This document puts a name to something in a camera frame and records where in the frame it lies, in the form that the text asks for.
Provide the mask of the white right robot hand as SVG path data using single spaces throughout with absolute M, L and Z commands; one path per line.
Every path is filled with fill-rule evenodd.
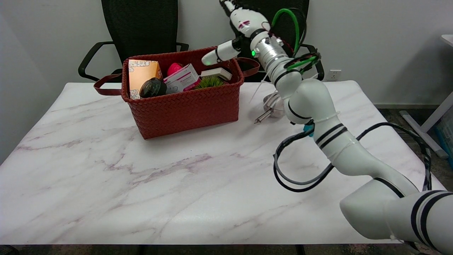
M 252 57 L 262 57 L 265 50 L 259 44 L 270 39 L 270 24 L 267 18 L 257 11 L 236 5 L 233 0 L 220 0 L 219 3 L 237 35 L 204 55 L 202 63 L 209 66 L 236 58 L 243 51 L 244 43 L 248 44 Z

